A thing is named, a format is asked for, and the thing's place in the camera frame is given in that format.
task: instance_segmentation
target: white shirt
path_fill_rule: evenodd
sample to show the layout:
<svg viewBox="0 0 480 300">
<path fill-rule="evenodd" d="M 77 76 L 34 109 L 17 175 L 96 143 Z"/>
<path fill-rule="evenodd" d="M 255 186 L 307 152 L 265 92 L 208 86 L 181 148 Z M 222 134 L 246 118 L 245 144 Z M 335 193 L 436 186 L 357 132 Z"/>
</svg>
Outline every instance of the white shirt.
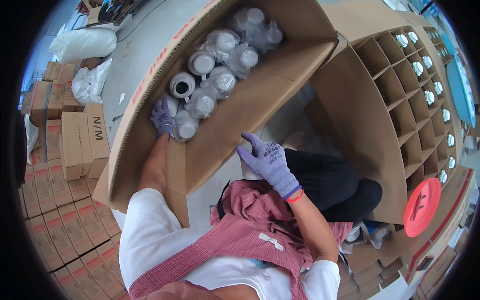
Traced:
<svg viewBox="0 0 480 300">
<path fill-rule="evenodd" d="M 135 193 L 120 241 L 120 269 L 127 289 L 146 271 L 195 243 L 211 228 L 182 229 L 161 193 L 154 189 Z M 209 290 L 245 284 L 257 291 L 260 300 L 292 298 L 286 269 L 237 256 L 212 256 L 181 280 Z M 334 300 L 340 284 L 338 265 L 314 262 L 301 274 L 300 281 L 308 299 Z"/>
</svg>

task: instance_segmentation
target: gray floor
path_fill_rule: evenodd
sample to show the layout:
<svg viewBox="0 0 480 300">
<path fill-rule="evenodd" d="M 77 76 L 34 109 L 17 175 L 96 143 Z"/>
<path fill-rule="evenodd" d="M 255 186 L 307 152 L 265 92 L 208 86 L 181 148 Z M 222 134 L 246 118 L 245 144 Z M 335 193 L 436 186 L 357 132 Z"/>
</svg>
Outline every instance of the gray floor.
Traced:
<svg viewBox="0 0 480 300">
<path fill-rule="evenodd" d="M 208 1 L 149 0 L 117 32 L 119 42 L 117 49 L 111 55 L 113 61 L 102 92 L 110 146 L 120 124 L 120 120 L 113 122 L 112 119 L 124 113 L 139 81 L 164 45 Z M 319 2 L 324 4 L 335 2 L 335 0 L 319 0 Z M 400 5 L 400 2 L 407 3 L 406 0 L 385 0 L 385 2 L 389 2 L 390 6 L 396 9 L 405 7 Z M 437 20 L 430 21 L 438 27 Z M 119 104 L 122 93 L 125 93 L 125 99 Z M 311 87 L 309 85 L 303 87 L 257 132 L 257 135 L 264 141 L 273 140 L 282 143 L 295 131 L 311 130 L 303 107 L 312 96 Z M 209 206 L 218 201 L 226 182 L 241 178 L 240 159 L 235 154 L 211 179 L 187 197 L 191 227 L 207 225 L 210 215 Z M 118 212 L 115 216 L 122 227 L 124 216 Z M 407 286 L 403 277 L 400 277 L 372 299 L 406 300 L 413 295 L 414 291 L 415 284 Z"/>
</svg>

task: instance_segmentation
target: pink checkered shirt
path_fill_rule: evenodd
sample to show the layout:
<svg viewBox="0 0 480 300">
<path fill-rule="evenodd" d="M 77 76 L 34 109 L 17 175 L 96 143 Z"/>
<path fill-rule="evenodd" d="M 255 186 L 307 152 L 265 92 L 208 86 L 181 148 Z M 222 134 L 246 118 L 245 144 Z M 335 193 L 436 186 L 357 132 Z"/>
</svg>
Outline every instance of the pink checkered shirt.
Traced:
<svg viewBox="0 0 480 300">
<path fill-rule="evenodd" d="M 299 281 L 300 269 L 312 265 L 297 221 L 287 204 L 264 180 L 232 182 L 222 198 L 225 216 L 217 209 L 210 216 L 214 227 L 195 243 L 141 275 L 130 286 L 132 299 L 147 296 L 165 284 L 179 280 L 213 255 L 235 255 L 267 261 L 288 270 L 292 299 L 306 300 Z M 340 244 L 352 228 L 351 222 L 329 223 Z M 259 238 L 276 239 L 283 250 Z"/>
</svg>

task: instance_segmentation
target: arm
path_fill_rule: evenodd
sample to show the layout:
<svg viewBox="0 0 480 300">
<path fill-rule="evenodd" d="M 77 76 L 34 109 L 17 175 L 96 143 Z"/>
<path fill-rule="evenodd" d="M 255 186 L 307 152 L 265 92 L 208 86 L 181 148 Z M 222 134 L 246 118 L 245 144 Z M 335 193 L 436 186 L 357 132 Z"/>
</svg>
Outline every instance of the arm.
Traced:
<svg viewBox="0 0 480 300">
<path fill-rule="evenodd" d="M 167 147 L 174 124 L 166 98 L 155 103 L 150 121 L 157 131 L 157 140 L 140 174 L 138 190 L 152 188 L 163 194 L 165 190 L 165 169 L 167 168 Z"/>
<path fill-rule="evenodd" d="M 240 159 L 265 179 L 283 200 L 295 199 L 302 193 L 298 180 L 290 172 L 285 151 L 273 142 L 262 142 L 255 134 L 243 132 L 242 137 L 252 144 L 252 153 L 237 146 Z M 330 226 L 318 208 L 303 194 L 295 203 L 288 201 L 297 219 L 305 244 L 313 261 L 329 260 L 336 263 L 338 247 Z"/>
<path fill-rule="evenodd" d="M 299 197 L 302 190 L 292 194 L 291 199 Z M 288 202 L 292 209 L 303 240 L 312 253 L 314 262 L 328 260 L 334 263 L 338 259 L 338 246 L 328 222 L 305 193 L 295 202 Z"/>
</svg>

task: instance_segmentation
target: glove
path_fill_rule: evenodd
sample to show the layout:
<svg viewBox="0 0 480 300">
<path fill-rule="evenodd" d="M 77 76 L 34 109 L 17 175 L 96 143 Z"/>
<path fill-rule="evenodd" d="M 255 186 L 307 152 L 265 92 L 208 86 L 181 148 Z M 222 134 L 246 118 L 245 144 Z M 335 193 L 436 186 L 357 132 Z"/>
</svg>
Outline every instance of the glove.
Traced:
<svg viewBox="0 0 480 300">
<path fill-rule="evenodd" d="M 170 115 L 168 110 L 167 98 L 164 97 L 163 100 L 157 100 L 155 106 L 152 110 L 152 116 L 150 121 L 156 129 L 158 138 L 162 133 L 168 133 L 168 140 L 172 136 L 173 125 L 175 120 Z"/>
<path fill-rule="evenodd" d="M 240 159 L 258 176 L 265 179 L 283 200 L 301 189 L 298 180 L 290 173 L 285 159 L 285 150 L 274 142 L 262 142 L 250 132 L 242 132 L 242 138 L 252 144 L 252 153 L 244 146 L 237 146 Z"/>
</svg>

